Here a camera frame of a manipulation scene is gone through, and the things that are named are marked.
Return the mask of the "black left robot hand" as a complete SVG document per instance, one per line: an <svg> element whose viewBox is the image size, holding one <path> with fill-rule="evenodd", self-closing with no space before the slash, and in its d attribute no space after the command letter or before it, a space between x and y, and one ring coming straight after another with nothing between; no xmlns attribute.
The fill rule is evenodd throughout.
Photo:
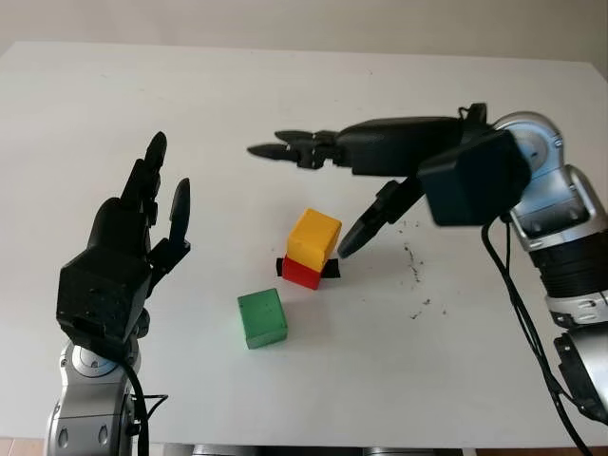
<svg viewBox="0 0 608 456"><path fill-rule="evenodd" d="M149 294L191 249L185 238L190 219L187 178L175 191L169 236L156 246L150 244L149 231L158 218L156 197L166 148L166 136L160 131L147 146L145 156L135 161L122 194L107 199L98 210L88 240L90 247L102 246L142 261L150 271Z"/></svg>

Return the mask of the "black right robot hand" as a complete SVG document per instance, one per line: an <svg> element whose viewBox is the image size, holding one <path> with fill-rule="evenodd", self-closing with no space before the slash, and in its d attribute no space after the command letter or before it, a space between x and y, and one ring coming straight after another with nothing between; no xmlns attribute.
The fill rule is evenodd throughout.
<svg viewBox="0 0 608 456"><path fill-rule="evenodd" d="M391 177L374 203L344 236L337 253L346 258L365 246L385 224L393 224L423 195L420 164L460 143L462 122L452 117L406 117L366 121L339 132L281 130L277 141L252 145L257 157L320 169L326 161L355 176Z"/></svg>

